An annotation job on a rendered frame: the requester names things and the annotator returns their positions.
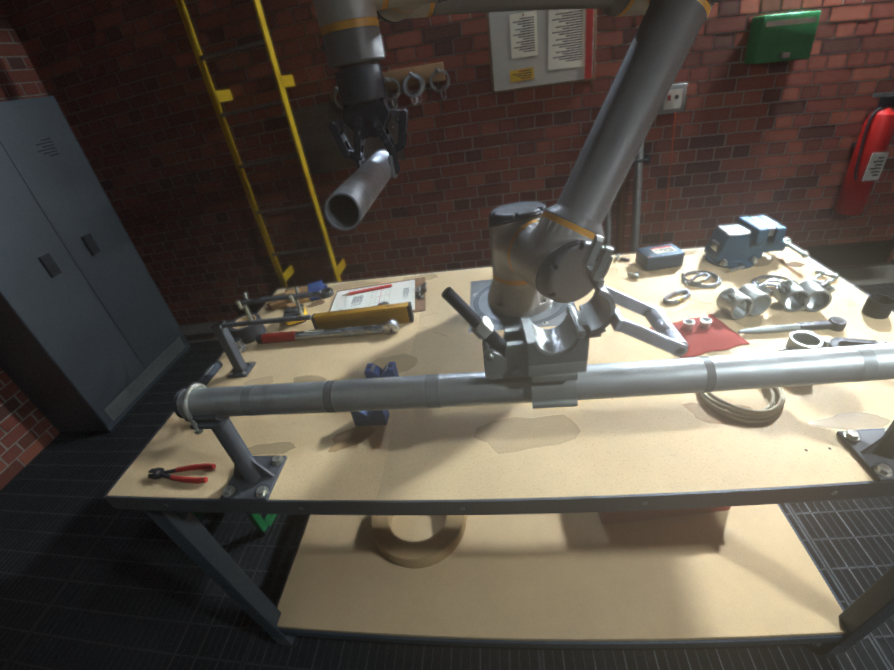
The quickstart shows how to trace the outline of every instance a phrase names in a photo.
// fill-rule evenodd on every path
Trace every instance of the green box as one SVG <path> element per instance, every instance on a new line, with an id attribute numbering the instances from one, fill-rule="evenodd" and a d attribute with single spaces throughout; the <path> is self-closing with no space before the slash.
<path id="1" fill-rule="evenodd" d="M 820 10 L 764 14 L 751 19 L 746 63 L 781 63 L 810 58 Z"/>

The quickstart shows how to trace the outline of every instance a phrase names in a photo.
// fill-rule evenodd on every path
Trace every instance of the red pen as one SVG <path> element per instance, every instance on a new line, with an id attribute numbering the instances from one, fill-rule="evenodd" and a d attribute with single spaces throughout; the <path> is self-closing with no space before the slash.
<path id="1" fill-rule="evenodd" d="M 351 291 L 350 293 L 345 293 L 345 295 L 357 295 L 358 293 L 369 293 L 370 291 L 380 291 L 383 288 L 391 288 L 391 284 L 382 284 L 381 286 L 368 286 L 367 288 L 362 288 L 358 291 Z"/>

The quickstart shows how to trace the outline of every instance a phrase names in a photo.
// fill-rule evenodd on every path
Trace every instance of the lower shelf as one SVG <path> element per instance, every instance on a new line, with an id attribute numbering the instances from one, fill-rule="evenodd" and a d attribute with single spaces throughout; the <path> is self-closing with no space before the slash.
<path id="1" fill-rule="evenodd" d="M 841 608 L 776 505 L 611 526 L 473 516 L 454 553 L 421 569 L 380 557 L 370 531 L 368 517 L 310 518 L 280 628 L 569 644 L 842 635 Z"/>

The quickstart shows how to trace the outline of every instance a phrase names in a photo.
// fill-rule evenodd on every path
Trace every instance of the fire extinguisher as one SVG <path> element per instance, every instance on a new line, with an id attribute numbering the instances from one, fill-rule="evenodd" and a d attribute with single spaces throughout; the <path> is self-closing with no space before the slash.
<path id="1" fill-rule="evenodd" d="M 894 137 L 894 93 L 883 93 L 879 97 L 879 106 L 860 129 L 854 154 L 844 173 L 838 202 L 835 203 L 835 211 L 844 216 L 863 213 L 872 185 L 881 177 L 882 168 L 888 160 L 888 145 Z"/>

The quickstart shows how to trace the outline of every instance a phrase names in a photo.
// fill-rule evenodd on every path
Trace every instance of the gray locker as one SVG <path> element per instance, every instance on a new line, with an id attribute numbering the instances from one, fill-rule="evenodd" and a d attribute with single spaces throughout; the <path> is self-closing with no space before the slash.
<path id="1" fill-rule="evenodd" d="M 0 103 L 0 367 L 111 429 L 187 344 L 53 98 Z"/>

